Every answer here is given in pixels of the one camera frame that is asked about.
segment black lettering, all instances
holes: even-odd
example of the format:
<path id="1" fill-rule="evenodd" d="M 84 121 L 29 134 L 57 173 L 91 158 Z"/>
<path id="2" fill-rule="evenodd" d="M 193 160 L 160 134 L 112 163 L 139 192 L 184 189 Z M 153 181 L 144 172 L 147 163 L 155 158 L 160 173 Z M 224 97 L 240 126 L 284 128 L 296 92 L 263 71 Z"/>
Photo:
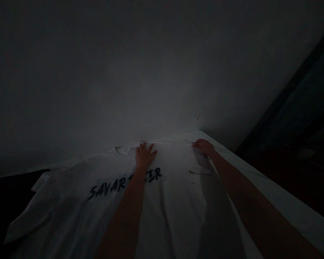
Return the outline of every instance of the black lettering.
<path id="1" fill-rule="evenodd" d="M 115 182 L 113 183 L 113 186 L 111 187 L 111 192 L 112 192 L 113 190 L 116 190 L 117 187 L 118 187 L 118 179 L 116 179 Z"/>
<path id="2" fill-rule="evenodd" d="M 156 176 L 156 180 L 157 180 L 157 177 L 158 177 L 158 176 L 162 177 L 162 175 L 160 174 L 160 171 L 161 171 L 161 169 L 160 169 L 159 167 L 157 167 L 157 168 L 155 169 L 155 176 Z"/>
<path id="3" fill-rule="evenodd" d="M 90 191 L 90 193 L 91 193 L 91 196 L 89 197 L 89 198 L 87 198 L 87 200 L 86 201 L 88 201 L 88 200 L 90 200 L 92 197 L 94 197 L 95 196 L 95 189 L 97 188 L 97 185 L 95 185 L 94 187 L 92 187 L 92 189 L 91 189 L 91 191 Z"/>
<path id="4" fill-rule="evenodd" d="M 149 178 L 150 178 L 149 182 L 152 182 L 155 179 L 155 176 L 152 175 L 152 172 L 153 172 L 153 170 L 150 170 L 148 172 L 149 173 Z"/>
<path id="5" fill-rule="evenodd" d="M 119 180 L 118 191 L 120 191 L 120 188 L 123 188 L 123 189 L 126 188 L 126 186 L 124 185 L 125 181 L 126 181 L 126 177 L 122 177 L 122 178 Z"/>
<path id="6" fill-rule="evenodd" d="M 109 182 L 107 185 L 107 182 L 104 183 L 104 195 L 107 195 L 107 192 L 109 190 L 109 186 L 111 185 L 112 182 Z"/>
<path id="7" fill-rule="evenodd" d="M 101 187 L 98 189 L 98 191 L 96 192 L 95 197 L 97 197 L 98 195 L 101 196 L 103 193 L 103 187 L 104 187 L 104 183 L 101 185 Z"/>

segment finger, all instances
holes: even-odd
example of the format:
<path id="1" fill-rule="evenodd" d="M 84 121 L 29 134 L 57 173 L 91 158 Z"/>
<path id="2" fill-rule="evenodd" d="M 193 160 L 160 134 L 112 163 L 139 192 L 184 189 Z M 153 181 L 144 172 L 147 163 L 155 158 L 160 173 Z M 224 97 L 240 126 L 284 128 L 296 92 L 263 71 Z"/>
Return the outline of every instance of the finger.
<path id="1" fill-rule="evenodd" d="M 149 153 L 151 153 L 152 148 L 154 147 L 154 144 L 151 144 L 148 148 Z"/>

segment right hand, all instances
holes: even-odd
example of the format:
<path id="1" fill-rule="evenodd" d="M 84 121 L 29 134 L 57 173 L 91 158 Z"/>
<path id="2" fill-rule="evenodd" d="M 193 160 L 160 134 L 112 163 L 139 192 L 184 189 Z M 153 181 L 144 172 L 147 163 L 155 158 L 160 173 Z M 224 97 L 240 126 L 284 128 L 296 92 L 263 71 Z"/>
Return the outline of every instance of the right hand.
<path id="1" fill-rule="evenodd" d="M 198 139 L 192 146 L 198 148 L 202 153 L 208 156 L 212 156 L 216 153 L 213 145 L 209 141 L 201 138 Z"/>

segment left hand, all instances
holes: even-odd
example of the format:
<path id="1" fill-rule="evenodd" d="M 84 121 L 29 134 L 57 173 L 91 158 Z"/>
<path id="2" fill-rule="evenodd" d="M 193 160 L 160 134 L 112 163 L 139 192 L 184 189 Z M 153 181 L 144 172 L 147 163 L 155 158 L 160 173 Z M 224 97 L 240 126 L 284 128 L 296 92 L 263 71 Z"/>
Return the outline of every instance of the left hand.
<path id="1" fill-rule="evenodd" d="M 151 144 L 147 149 L 147 144 L 144 142 L 140 144 L 139 148 L 136 148 L 136 162 L 137 167 L 148 167 L 154 161 L 157 154 L 157 150 L 151 153 L 154 144 Z"/>

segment dark fabric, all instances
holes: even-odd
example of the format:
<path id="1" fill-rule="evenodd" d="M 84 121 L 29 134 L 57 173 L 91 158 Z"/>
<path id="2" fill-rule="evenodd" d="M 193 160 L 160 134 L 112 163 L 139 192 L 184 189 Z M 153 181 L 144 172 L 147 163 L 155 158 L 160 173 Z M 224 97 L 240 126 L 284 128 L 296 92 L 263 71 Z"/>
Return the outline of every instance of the dark fabric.
<path id="1" fill-rule="evenodd" d="M 3 245 L 9 224 L 26 208 L 34 192 L 31 188 L 49 169 L 0 178 L 0 258 L 8 258 L 23 238 Z"/>

